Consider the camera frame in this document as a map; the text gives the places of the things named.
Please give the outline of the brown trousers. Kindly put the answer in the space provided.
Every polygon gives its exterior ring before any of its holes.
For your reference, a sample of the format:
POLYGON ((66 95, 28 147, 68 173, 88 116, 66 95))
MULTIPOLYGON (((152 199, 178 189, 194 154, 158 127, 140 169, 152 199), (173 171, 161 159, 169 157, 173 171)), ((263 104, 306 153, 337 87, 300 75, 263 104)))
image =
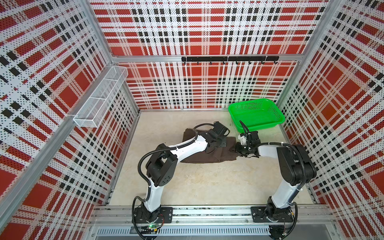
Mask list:
POLYGON ((195 153, 181 162, 186 164, 210 164, 235 161, 238 156, 234 152, 235 145, 235 137, 226 137, 225 147, 208 148, 207 151, 195 153))

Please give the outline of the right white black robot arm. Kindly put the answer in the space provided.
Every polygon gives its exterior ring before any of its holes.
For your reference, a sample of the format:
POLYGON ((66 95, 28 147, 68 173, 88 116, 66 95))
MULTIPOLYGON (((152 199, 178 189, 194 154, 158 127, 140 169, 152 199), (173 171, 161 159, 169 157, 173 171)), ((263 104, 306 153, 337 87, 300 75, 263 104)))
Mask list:
POLYGON ((283 180, 276 192, 269 197, 261 218, 275 223, 288 220, 295 197, 317 176, 317 170, 305 148, 286 143, 262 143, 257 131, 241 133, 238 139, 234 148, 238 156, 278 160, 283 180))

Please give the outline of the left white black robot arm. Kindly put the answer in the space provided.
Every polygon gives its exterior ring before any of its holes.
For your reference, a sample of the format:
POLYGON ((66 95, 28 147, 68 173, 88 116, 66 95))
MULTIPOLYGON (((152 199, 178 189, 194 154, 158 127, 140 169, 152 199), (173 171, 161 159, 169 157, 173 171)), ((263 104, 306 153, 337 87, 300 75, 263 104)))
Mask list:
POLYGON ((171 222, 165 213, 171 213, 172 208, 166 207, 162 211, 161 199, 165 185, 174 176, 178 163, 186 158, 207 149, 216 149, 224 146, 230 130, 220 122, 204 123, 192 129, 192 138, 174 145, 160 144, 157 148, 145 154, 138 163, 138 172, 148 184, 145 199, 136 196, 132 206, 132 223, 155 223, 160 217, 166 223, 171 222))

